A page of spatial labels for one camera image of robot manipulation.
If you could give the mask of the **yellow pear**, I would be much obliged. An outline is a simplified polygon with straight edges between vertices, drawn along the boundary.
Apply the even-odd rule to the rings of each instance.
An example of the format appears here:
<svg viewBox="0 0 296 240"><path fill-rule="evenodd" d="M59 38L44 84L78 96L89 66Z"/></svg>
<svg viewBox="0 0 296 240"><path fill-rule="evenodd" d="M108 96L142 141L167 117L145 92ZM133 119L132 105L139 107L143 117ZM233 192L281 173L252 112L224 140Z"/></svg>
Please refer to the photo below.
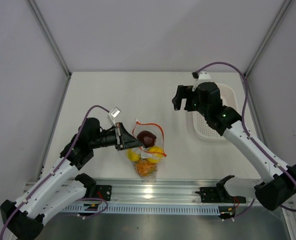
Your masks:
<svg viewBox="0 0 296 240"><path fill-rule="evenodd" d="M153 146L149 149L149 152L151 152L151 157L147 158L147 161L150 163L156 164L163 160L164 158L164 150L159 146Z"/></svg>

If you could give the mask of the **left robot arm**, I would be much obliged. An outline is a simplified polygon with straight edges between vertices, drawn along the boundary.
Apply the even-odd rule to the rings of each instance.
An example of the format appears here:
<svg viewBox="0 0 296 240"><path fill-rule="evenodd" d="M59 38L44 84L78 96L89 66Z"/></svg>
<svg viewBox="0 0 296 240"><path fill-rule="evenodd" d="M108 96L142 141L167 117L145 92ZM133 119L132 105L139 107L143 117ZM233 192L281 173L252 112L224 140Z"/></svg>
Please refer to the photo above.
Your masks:
<svg viewBox="0 0 296 240"><path fill-rule="evenodd" d="M25 194L0 206L4 223L20 240L34 240L46 223L78 200L98 201L97 182L80 170L94 157L94 150L114 146L122 151L143 146L121 122L101 129L97 118L83 120L78 133L60 153L54 166Z"/></svg>

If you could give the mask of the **clear zip top bag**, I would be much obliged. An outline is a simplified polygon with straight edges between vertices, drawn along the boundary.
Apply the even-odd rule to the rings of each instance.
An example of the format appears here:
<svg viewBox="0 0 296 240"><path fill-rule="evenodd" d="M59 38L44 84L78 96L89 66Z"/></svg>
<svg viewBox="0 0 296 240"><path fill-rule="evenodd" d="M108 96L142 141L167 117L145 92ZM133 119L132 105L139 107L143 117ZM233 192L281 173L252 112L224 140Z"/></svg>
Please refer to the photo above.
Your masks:
<svg viewBox="0 0 296 240"><path fill-rule="evenodd" d="M142 123L142 122L139 122L136 119L135 124L134 124L134 126L133 126L133 128L131 130L131 134L132 134L132 136L134 136L137 139L137 135L141 131L150 131L153 134L155 134L156 137L157 137L155 146L161 147L164 150L165 134L164 134L163 128L159 124L153 123L153 122ZM149 152L150 148L145 148L144 145L142 147L136 147L136 148L131 148L131 149L134 152L140 154L141 159L147 159L147 158L151 157L151 152ZM167 157L167 154L166 154L165 150L164 150L163 155L164 155L163 160L157 163L157 171L158 171L159 164L161 162L163 162ZM148 177L140 177L140 176L138 176L138 177L140 177L140 178L142 178L144 180L147 180L147 181L155 181L156 178L157 178L157 171L154 174L152 174L152 175L150 175Z"/></svg>

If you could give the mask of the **toy pineapple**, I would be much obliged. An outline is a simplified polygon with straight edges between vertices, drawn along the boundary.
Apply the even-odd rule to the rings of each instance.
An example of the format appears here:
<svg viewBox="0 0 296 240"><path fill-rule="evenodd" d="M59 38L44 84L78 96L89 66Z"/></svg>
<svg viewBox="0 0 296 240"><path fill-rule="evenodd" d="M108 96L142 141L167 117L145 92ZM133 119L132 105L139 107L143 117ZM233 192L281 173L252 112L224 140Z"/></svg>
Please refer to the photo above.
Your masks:
<svg viewBox="0 0 296 240"><path fill-rule="evenodd" d="M133 162L133 166L137 175L142 178L148 177L157 171L157 163L149 162L145 158Z"/></svg>

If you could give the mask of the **white perforated basket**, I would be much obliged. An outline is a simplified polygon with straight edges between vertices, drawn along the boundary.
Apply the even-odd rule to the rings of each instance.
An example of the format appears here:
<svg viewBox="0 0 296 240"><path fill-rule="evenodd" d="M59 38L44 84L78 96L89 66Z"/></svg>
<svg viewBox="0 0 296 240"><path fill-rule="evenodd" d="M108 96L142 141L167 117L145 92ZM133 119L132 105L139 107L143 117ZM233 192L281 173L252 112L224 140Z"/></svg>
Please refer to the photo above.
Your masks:
<svg viewBox="0 0 296 240"><path fill-rule="evenodd" d="M239 112L234 90L226 84L217 82L216 85L220 90L222 104ZM197 111L192 113L193 129L195 130L196 135L203 141L225 142L226 139L216 130L218 125L215 125L210 119L205 117L205 115L202 115Z"/></svg>

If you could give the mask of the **yellow green lemon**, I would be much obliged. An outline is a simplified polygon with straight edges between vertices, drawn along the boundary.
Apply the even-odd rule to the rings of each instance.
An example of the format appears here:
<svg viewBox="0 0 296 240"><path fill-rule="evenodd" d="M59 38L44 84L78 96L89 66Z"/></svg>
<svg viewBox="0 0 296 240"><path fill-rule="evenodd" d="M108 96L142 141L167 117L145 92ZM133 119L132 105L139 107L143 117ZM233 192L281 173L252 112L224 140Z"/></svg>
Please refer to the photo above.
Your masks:
<svg viewBox="0 0 296 240"><path fill-rule="evenodd" d="M141 159L141 155L139 153L134 152L132 149L127 150L127 158L131 162L137 162Z"/></svg>

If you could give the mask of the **black mounting plate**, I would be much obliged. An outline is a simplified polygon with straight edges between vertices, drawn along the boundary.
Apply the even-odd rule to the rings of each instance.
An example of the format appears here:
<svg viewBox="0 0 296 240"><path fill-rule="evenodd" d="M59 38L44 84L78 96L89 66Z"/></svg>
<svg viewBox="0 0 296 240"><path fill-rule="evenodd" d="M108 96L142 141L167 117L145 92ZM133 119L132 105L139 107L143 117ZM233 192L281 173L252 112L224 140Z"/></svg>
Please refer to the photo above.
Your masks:
<svg viewBox="0 0 296 240"><path fill-rule="evenodd" d="M111 185L97 185L94 193L94 198L104 199L109 202L112 195L112 186ZM96 213L103 210L106 207L106 204L103 201L95 201L93 203L84 203L84 211L86 213Z"/></svg>
<svg viewBox="0 0 296 240"><path fill-rule="evenodd" d="M246 203L245 197L231 196L223 187L204 186L200 187L195 193L200 196L202 203Z"/></svg>

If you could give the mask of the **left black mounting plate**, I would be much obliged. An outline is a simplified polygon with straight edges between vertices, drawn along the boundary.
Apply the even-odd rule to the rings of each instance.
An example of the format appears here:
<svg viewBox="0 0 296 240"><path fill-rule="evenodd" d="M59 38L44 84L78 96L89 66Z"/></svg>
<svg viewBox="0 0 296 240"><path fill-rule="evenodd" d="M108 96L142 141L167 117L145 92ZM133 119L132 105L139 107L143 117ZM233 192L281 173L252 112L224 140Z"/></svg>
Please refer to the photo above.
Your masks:
<svg viewBox="0 0 296 240"><path fill-rule="evenodd" d="M109 202L112 195L112 186L111 185L97 185L94 193L94 198L104 199ZM84 203L84 211L86 213L96 213L103 210L106 207L106 204L103 201L95 201L93 203Z"/></svg>

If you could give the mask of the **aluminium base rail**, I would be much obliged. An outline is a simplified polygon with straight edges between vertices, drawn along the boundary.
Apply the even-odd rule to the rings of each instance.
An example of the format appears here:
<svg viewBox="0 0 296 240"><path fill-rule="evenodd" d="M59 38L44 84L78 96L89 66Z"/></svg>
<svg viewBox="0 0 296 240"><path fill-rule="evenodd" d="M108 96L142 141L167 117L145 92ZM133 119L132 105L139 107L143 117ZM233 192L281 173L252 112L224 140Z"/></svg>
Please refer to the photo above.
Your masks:
<svg viewBox="0 0 296 240"><path fill-rule="evenodd" d="M36 209L49 209L55 200L65 208L74 202L105 204L149 204L149 205L188 205L202 203L195 192L200 187L216 187L216 180L142 180L142 179L98 179L94 192L86 194L85 185L74 179L59 179L59 175L45 176L35 183L26 185L26 191L16 199L17 203L33 204ZM97 185L111 185L112 195L109 202L94 198Z"/></svg>

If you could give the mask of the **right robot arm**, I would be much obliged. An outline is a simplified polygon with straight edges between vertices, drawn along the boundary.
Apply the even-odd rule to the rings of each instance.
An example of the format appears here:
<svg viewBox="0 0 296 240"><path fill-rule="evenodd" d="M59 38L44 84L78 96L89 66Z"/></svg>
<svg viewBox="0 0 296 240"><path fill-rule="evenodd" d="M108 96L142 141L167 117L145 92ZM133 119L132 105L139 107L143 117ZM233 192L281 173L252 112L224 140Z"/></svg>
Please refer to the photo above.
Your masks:
<svg viewBox="0 0 296 240"><path fill-rule="evenodd" d="M216 196L227 202L234 196L257 199L273 211L296 194L296 164L290 166L272 153L259 139L252 137L242 122L242 116L232 107L225 106L218 86L203 82L198 86L179 85L172 99L174 109L200 113L208 126L231 142L253 165L260 179L225 178L216 189Z"/></svg>

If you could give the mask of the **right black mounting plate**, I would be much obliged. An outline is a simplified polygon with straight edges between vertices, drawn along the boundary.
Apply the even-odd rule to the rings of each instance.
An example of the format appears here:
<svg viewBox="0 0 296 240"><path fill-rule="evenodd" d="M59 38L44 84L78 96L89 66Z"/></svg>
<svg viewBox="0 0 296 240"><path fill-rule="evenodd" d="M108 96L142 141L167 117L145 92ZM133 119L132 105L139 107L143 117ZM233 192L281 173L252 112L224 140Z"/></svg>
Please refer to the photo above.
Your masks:
<svg viewBox="0 0 296 240"><path fill-rule="evenodd" d="M195 193L200 196L202 203L246 203L245 197L231 196L223 187L204 186L200 187Z"/></svg>

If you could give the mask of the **left aluminium frame post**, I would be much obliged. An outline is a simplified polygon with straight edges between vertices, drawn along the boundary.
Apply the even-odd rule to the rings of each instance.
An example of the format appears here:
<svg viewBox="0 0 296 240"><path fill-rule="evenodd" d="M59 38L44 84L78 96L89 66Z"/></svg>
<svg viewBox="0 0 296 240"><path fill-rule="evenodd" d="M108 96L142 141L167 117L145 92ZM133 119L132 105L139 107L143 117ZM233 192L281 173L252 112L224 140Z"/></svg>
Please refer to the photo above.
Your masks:
<svg viewBox="0 0 296 240"><path fill-rule="evenodd" d="M45 40L48 43L48 46L50 47L51 51L53 52L54 57L56 58L58 64L60 65L62 71L64 72L65 76L67 78L70 78L72 73L69 70L69 67L59 49L59 46L57 44L57 42L55 41L51 30L37 4L37 2L35 0L26 0L26 3L32 13L32 15L34 16Z"/></svg>

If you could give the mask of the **aluminium frame post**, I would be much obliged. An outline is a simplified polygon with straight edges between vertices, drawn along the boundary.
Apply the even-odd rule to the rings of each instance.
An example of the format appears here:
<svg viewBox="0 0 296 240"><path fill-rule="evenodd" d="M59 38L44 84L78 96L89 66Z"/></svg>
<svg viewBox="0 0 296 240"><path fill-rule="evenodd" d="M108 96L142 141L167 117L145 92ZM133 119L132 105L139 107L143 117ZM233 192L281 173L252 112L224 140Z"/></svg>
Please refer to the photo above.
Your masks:
<svg viewBox="0 0 296 240"><path fill-rule="evenodd" d="M32 15L34 16L45 40L48 43L48 46L50 47L51 51L53 52L54 57L56 58L58 64L60 65L62 71L64 72L65 76L67 78L70 78L72 73L69 70L69 67L59 49L59 46L57 44L57 42L55 41L51 30L37 4L37 2L35 0L26 0L26 3L32 13Z"/></svg>
<svg viewBox="0 0 296 240"><path fill-rule="evenodd" d="M288 11L292 7L294 0L283 0L280 8L278 9L276 15L273 17L271 24L269 25L266 33L264 34L258 48L256 49L254 55L252 56L245 72L244 76L248 78L258 64L260 58L265 53L268 45L276 34L278 28L281 26L283 19L286 17Z"/></svg>

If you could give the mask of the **dark red apple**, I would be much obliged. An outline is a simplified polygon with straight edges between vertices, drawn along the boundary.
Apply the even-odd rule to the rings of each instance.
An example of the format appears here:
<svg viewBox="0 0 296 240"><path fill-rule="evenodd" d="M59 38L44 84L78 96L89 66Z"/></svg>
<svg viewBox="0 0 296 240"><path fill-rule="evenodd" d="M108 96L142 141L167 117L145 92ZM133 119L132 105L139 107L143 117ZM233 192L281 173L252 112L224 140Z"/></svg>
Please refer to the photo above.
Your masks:
<svg viewBox="0 0 296 240"><path fill-rule="evenodd" d="M137 139L143 143L145 148L150 148L155 146L157 137L152 132L143 130L138 133Z"/></svg>

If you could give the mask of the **right aluminium frame post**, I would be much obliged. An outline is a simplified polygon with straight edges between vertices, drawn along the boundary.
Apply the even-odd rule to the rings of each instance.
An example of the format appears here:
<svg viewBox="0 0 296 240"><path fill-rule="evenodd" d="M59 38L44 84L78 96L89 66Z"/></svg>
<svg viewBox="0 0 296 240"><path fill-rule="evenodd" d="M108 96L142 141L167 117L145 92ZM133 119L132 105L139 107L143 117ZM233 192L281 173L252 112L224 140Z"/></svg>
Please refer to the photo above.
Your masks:
<svg viewBox="0 0 296 240"><path fill-rule="evenodd" d="M244 76L248 78L258 64L260 58L265 53L268 45L276 34L278 28L281 26L283 19L286 17L288 11L292 7L294 0L283 0L280 8L278 9L276 15L273 17L271 24L269 25L266 33L264 34L258 48L256 49L254 55L252 56L245 72Z"/></svg>

